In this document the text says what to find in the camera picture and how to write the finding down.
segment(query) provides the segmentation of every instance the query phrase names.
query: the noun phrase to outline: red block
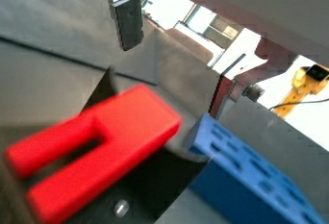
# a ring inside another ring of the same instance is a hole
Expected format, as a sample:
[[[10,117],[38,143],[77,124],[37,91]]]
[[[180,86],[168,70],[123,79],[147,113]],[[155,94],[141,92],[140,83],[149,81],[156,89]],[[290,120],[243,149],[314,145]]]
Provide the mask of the red block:
[[[139,85],[10,146],[6,159],[22,179],[92,139],[101,141],[28,190],[41,223],[70,217],[163,146],[179,126],[179,115]]]

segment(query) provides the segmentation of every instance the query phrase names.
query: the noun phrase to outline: screw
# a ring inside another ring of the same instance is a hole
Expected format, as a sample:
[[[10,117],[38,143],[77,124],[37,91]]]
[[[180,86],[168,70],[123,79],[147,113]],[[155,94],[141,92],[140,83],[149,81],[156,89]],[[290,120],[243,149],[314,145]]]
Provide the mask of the screw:
[[[119,200],[113,208],[115,216],[121,218],[127,214],[128,209],[129,209],[128,202],[125,200]]]

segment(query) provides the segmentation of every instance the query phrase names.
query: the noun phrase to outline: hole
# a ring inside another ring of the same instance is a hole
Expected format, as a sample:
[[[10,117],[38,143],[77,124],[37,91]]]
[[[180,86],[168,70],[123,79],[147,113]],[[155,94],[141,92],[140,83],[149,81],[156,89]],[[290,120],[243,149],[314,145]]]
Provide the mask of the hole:
[[[313,221],[313,219],[310,218],[310,216],[304,212],[302,212],[302,216],[303,216],[303,219],[306,220],[306,222],[308,224],[315,224],[315,222]]]
[[[218,131],[227,137],[231,137],[231,135],[218,126],[218,124],[214,124],[214,129],[218,129]]]
[[[266,192],[266,193],[271,193],[272,192],[272,186],[270,185],[270,183],[268,182],[264,182],[264,181],[262,181],[259,184],[259,187],[260,187],[260,189]]]
[[[243,146],[242,148],[254,159],[260,160],[259,156],[247,147]]]
[[[259,165],[258,162],[255,162],[254,160],[250,160],[250,163],[252,165],[252,167],[267,177],[271,178],[271,174],[267,172],[267,170]]]
[[[216,131],[216,130],[211,130],[211,133],[215,135],[215,137],[219,139],[219,140],[222,140],[222,135],[220,135],[220,133]]]
[[[287,189],[286,191],[287,191],[290,197],[292,198],[292,200],[294,200],[295,202],[298,202],[300,205],[304,205],[304,201],[303,201],[303,199],[296,195],[296,193],[295,193],[291,189]]]
[[[219,153],[231,162],[235,169],[242,171],[242,166],[238,163],[238,161],[231,157],[231,155],[227,152],[224,152],[214,143],[211,143],[211,148],[216,153]]]
[[[227,147],[228,147],[234,152],[238,152],[238,151],[239,151],[238,147],[236,147],[232,143],[230,143],[228,141],[226,142],[226,145],[227,145]]]
[[[216,153],[220,152],[219,147],[214,143],[211,143],[211,148]]]
[[[286,202],[282,200],[282,198],[280,198],[279,196],[276,196],[275,199],[276,199],[278,203],[280,204],[280,206],[284,207],[284,208],[287,208],[287,204],[286,204]]]

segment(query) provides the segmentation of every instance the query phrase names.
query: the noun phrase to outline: blue perforated panel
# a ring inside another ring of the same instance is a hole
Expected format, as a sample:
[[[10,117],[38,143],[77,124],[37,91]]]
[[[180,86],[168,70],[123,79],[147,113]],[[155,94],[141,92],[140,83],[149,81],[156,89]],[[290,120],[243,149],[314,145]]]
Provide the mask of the blue perforated panel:
[[[290,179],[207,114],[192,133],[189,150],[212,161],[189,187],[232,223],[323,223]]]

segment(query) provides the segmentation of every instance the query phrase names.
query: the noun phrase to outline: yellow object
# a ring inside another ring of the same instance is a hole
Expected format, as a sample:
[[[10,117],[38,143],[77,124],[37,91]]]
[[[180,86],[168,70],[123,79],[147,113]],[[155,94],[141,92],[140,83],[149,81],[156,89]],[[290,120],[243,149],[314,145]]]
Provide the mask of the yellow object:
[[[323,72],[329,69],[325,68],[321,65],[314,65],[317,68],[323,69]],[[319,81],[318,78],[315,79],[311,77],[311,73],[308,74],[308,71],[306,71],[303,68],[299,68],[294,74],[291,85],[292,88],[283,97],[283,99],[279,102],[279,106],[274,108],[272,112],[280,117],[284,118],[294,107],[298,105],[298,103],[303,100],[303,98],[311,94],[317,95],[327,84],[327,75],[322,80]]]

